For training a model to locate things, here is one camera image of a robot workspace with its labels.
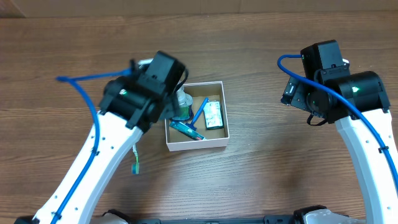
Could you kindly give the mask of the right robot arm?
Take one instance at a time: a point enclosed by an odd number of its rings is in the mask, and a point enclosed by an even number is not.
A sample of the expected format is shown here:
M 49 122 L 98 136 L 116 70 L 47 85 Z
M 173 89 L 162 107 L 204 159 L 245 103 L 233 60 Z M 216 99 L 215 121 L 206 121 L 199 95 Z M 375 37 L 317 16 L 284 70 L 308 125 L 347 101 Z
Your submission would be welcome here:
M 292 223 L 397 223 L 397 148 L 387 91 L 372 71 L 352 74 L 337 41 L 310 45 L 296 56 L 304 76 L 283 66 L 289 75 L 281 103 L 309 113 L 307 124 L 333 124 L 353 163 L 364 200 L 362 220 L 316 205 L 294 211 Z

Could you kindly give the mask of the green white toothbrush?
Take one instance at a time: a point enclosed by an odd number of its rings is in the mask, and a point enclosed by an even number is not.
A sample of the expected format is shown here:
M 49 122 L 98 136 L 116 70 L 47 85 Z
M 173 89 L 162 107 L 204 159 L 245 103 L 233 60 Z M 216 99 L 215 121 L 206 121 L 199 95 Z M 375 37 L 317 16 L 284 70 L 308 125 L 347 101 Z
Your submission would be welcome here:
M 132 151 L 133 151 L 133 154 L 134 154 L 134 157 L 135 157 L 136 161 L 135 161 L 135 163 L 133 163 L 131 170 L 132 170 L 133 174 L 138 174 L 139 173 L 139 155 L 138 155 L 138 152 L 137 152 L 136 145 L 133 145 Z

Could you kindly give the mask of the blue disposable razor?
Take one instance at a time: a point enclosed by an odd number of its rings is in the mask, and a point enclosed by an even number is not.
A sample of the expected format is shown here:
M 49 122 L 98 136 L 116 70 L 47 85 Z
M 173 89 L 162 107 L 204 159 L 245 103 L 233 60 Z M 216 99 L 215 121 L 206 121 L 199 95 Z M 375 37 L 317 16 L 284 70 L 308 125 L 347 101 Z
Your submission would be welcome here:
M 199 119 L 200 115 L 202 114 L 204 107 L 206 106 L 207 102 L 208 102 L 208 98 L 205 98 L 203 100 L 203 103 L 201 104 L 201 106 L 199 107 L 198 111 L 196 112 L 196 114 L 194 115 L 192 121 L 190 123 L 185 123 L 190 129 L 196 131 L 197 128 L 195 127 L 195 123 L 197 122 L 197 120 Z

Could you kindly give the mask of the clear soap pump bottle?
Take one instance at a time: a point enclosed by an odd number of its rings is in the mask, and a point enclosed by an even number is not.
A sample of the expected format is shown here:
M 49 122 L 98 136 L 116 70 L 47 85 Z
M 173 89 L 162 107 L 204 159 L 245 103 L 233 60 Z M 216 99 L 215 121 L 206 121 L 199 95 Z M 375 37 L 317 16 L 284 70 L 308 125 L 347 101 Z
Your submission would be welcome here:
M 184 87 L 180 87 L 177 90 L 177 99 L 178 99 L 178 112 L 172 118 L 176 121 L 188 121 L 191 120 L 193 116 L 192 112 L 192 104 L 193 98 L 185 93 Z

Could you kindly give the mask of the green toothpaste tube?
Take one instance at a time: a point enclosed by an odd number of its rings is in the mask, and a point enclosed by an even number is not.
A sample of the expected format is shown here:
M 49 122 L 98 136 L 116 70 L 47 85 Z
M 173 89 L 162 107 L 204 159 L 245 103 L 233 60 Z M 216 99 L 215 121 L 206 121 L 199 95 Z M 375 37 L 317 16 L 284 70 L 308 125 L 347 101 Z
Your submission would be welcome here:
M 202 136 L 201 134 L 199 134 L 198 132 L 196 132 L 192 128 L 189 128 L 186 124 L 184 124 L 182 122 L 171 121 L 169 126 L 171 128 L 176 129 L 180 133 L 188 136 L 189 138 L 191 138 L 193 140 L 201 141 L 201 140 L 205 140 L 206 139 L 204 136 Z

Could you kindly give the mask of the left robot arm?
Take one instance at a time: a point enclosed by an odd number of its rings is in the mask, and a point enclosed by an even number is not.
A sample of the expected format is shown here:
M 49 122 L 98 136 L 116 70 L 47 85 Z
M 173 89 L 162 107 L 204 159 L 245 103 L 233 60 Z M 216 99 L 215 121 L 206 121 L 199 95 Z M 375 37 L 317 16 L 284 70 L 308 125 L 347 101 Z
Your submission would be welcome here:
M 79 92 L 93 126 L 53 195 L 35 215 L 16 223 L 89 223 L 127 152 L 154 123 L 178 114 L 177 90 L 188 74 L 181 61 L 158 51 L 120 72 L 57 77 Z

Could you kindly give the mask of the green white soap packet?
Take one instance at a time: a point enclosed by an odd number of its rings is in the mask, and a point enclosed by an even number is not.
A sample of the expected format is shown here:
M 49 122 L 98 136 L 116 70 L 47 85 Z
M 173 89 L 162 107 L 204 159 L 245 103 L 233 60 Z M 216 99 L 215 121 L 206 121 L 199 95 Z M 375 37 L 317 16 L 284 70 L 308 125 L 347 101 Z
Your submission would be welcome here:
M 207 130 L 221 129 L 224 127 L 223 114 L 219 101 L 209 101 L 203 109 L 205 126 Z

